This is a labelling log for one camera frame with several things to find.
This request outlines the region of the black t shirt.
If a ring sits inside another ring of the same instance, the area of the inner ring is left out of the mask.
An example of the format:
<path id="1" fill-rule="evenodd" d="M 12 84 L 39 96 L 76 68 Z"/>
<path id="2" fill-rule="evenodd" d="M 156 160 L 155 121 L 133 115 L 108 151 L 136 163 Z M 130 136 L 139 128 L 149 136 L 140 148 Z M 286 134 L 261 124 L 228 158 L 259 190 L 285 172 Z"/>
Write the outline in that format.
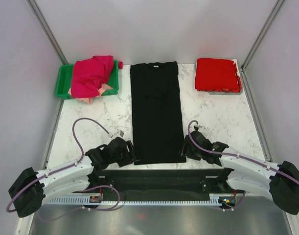
<path id="1" fill-rule="evenodd" d="M 186 162 L 178 74 L 176 61 L 130 67 L 136 165 Z"/>

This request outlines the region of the peach pink t shirt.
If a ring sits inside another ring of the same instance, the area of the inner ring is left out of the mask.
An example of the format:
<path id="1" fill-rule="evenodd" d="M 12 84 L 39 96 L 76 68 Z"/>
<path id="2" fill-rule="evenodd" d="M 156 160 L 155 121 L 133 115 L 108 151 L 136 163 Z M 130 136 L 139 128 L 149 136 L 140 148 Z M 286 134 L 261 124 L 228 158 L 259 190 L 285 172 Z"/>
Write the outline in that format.
<path id="1" fill-rule="evenodd" d="M 111 91 L 111 90 L 113 90 L 112 87 L 110 87 L 107 84 L 102 84 L 101 88 L 98 89 L 98 92 L 99 92 L 98 96 L 95 96 L 95 97 L 85 97 L 85 98 L 76 98 L 76 99 L 79 100 L 79 101 L 83 101 L 83 102 L 85 102 L 87 104 L 92 104 L 94 98 L 101 97 L 106 91 Z"/>

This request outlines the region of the magenta t shirt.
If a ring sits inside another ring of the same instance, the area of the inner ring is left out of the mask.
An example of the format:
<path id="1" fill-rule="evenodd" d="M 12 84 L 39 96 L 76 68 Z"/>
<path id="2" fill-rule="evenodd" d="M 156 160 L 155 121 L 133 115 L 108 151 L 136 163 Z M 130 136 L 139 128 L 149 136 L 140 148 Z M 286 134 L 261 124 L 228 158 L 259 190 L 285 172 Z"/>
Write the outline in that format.
<path id="1" fill-rule="evenodd" d="M 95 97 L 102 84 L 113 88 L 103 95 L 114 95 L 119 89 L 119 70 L 123 68 L 121 61 L 112 56 L 94 56 L 90 59 L 76 61 L 73 66 L 69 94 L 72 98 Z"/>

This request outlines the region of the green plastic tray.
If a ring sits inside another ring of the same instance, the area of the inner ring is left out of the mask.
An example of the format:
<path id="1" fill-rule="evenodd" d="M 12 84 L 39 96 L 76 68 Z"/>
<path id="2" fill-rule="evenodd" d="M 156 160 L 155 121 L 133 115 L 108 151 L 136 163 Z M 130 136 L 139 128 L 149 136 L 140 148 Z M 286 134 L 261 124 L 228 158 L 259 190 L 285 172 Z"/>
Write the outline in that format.
<path id="1" fill-rule="evenodd" d="M 117 60 L 96 57 L 77 61 L 74 65 L 62 65 L 55 94 L 62 100 L 117 95 L 120 68 L 121 63 Z"/>

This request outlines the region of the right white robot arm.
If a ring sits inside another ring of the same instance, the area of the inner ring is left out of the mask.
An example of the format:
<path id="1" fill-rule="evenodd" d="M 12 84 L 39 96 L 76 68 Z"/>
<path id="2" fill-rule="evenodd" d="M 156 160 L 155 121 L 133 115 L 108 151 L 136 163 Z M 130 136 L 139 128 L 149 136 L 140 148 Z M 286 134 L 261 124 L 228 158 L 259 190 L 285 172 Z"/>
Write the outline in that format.
<path id="1" fill-rule="evenodd" d="M 181 154 L 223 168 L 217 180 L 221 192 L 231 189 L 272 200 L 286 213 L 299 213 L 299 170 L 294 164 L 262 161 L 240 153 L 227 144 L 210 142 L 195 130 L 186 135 Z"/>

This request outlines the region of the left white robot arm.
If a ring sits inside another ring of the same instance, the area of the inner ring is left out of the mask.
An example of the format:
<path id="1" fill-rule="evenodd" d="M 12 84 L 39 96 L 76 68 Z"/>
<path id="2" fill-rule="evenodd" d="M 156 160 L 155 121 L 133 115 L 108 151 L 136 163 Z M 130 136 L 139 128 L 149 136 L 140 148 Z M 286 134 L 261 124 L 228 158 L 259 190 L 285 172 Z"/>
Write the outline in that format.
<path id="1" fill-rule="evenodd" d="M 8 190 L 14 208 L 6 210 L 24 218 L 54 198 L 73 192 L 96 192 L 100 187 L 98 171 L 114 163 L 123 167 L 139 160 L 132 142 L 116 137 L 109 144 L 90 149 L 80 160 L 39 171 L 29 167 Z"/>

